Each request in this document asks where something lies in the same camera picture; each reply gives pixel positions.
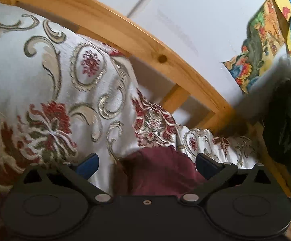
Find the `bed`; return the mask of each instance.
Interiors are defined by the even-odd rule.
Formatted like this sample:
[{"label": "bed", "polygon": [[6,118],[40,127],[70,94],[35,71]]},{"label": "bed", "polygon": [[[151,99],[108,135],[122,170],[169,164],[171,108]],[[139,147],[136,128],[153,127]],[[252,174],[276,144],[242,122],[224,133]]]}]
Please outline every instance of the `bed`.
[{"label": "bed", "polygon": [[[249,138],[213,136],[233,121],[246,122],[206,80],[161,41],[96,0],[0,0],[0,50],[5,146],[0,193],[8,192],[31,162],[80,160],[88,151],[100,156],[90,182],[111,193],[110,171],[121,157],[141,147],[173,145],[192,161],[202,152],[252,168],[260,158],[291,195],[267,154],[256,156]],[[138,90],[127,60],[131,55],[175,83],[159,105]],[[4,69],[15,65],[19,72]],[[6,92],[8,99],[2,97]],[[194,129],[173,119],[190,95],[210,109]],[[251,135],[256,131],[250,126]]]}]

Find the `maroon fabric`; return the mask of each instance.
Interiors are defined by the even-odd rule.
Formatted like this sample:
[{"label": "maroon fabric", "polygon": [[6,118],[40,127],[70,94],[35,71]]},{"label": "maroon fabric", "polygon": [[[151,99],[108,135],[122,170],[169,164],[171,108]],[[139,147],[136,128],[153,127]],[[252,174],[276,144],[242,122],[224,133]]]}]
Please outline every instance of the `maroon fabric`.
[{"label": "maroon fabric", "polygon": [[195,164],[173,146],[144,148],[116,166],[116,195],[176,195],[205,182]]}]

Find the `white fabric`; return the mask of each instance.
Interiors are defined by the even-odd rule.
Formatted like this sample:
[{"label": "white fabric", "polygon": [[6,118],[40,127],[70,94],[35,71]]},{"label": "white fabric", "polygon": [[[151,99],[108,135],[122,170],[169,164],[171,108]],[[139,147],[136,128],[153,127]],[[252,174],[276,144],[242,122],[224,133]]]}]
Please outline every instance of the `white fabric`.
[{"label": "white fabric", "polygon": [[[208,130],[176,125],[143,98],[130,62],[114,48],[0,4],[0,173],[6,177],[34,161],[97,153],[100,167],[90,182],[111,193],[116,160],[141,147],[169,145],[193,162],[202,152],[253,167],[251,141],[229,143],[223,149]],[[0,192],[11,186],[0,177]]]}]

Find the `wooden bed frame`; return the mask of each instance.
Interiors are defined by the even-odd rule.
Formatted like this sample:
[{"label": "wooden bed frame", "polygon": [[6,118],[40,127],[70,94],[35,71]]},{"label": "wooden bed frame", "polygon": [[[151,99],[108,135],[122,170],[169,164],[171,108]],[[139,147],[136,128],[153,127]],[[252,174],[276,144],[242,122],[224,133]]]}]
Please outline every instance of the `wooden bed frame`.
[{"label": "wooden bed frame", "polygon": [[[167,111],[173,113],[190,95],[210,110],[202,121],[198,121],[197,128],[210,129],[216,133],[234,119],[245,123],[225,99],[174,51],[130,19],[96,0],[0,0],[0,2],[9,5],[22,4],[47,12],[57,17],[59,21],[56,22],[68,29],[105,42],[126,56],[134,55],[146,62],[175,83],[160,103]],[[287,186],[289,179],[284,179],[283,176],[285,168],[281,167],[280,171],[280,166],[268,156],[261,128],[250,128],[261,137],[259,142],[262,146],[262,162],[275,176],[284,192],[291,196],[291,188]]]}]

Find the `circular disc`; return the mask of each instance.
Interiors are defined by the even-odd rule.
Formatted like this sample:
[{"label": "circular disc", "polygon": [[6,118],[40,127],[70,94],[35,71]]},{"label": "circular disc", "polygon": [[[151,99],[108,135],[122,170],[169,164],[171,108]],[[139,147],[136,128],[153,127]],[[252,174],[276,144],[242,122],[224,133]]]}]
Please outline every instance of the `circular disc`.
[{"label": "circular disc", "polygon": [[82,194],[53,185],[52,191],[12,191],[3,205],[2,218],[13,232],[29,237],[48,237],[76,226],[87,210],[88,203]]},{"label": "circular disc", "polygon": [[291,221],[286,195],[260,183],[250,189],[241,185],[214,193],[207,201],[207,213],[216,225],[241,237],[275,236]]}]

